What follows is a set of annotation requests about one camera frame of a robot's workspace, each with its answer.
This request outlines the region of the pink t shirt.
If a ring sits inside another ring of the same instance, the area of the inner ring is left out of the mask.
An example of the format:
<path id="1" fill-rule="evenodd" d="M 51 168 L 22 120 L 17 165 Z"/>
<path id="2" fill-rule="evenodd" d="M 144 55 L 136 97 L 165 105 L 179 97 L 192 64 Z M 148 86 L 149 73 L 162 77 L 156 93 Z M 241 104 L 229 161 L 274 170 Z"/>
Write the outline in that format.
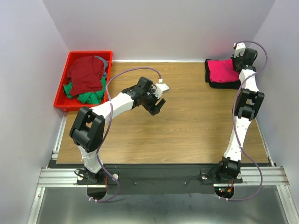
<path id="1" fill-rule="evenodd" d="M 208 60 L 209 79 L 214 83 L 230 83 L 239 81 L 239 72 L 234 71 L 233 60 Z"/>

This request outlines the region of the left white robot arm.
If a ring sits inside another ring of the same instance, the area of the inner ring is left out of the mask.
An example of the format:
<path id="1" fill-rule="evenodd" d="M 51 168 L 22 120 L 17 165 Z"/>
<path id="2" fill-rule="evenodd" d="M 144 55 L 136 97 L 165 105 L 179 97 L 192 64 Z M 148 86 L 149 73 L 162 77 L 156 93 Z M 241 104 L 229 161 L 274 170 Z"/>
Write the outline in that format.
<path id="1" fill-rule="evenodd" d="M 106 175 L 99 159 L 99 149 L 110 130 L 112 119 L 123 112 L 143 106 L 152 116 L 158 114 L 165 104 L 162 95 L 169 91 L 167 84 L 159 79 L 154 84 L 141 77 L 136 85 L 122 90 L 113 99 L 95 107 L 82 107 L 70 130 L 70 137 L 80 150 L 85 169 L 77 171 L 80 181 L 93 184 L 104 182 Z"/>

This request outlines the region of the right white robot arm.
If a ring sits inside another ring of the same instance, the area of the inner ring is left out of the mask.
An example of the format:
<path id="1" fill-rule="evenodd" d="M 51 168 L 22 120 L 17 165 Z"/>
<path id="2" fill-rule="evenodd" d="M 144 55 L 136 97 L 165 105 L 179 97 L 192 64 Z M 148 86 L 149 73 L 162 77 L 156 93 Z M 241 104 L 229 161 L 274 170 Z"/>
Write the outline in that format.
<path id="1" fill-rule="evenodd" d="M 233 70 L 239 72 L 240 88 L 235 99 L 232 115 L 233 130 L 228 147 L 218 163 L 215 177 L 220 182 L 229 182 L 241 177 L 242 149 L 248 128 L 259 112 L 264 99 L 256 85 L 256 68 L 253 66 L 257 51 L 245 43 L 236 43 L 231 57 Z"/>

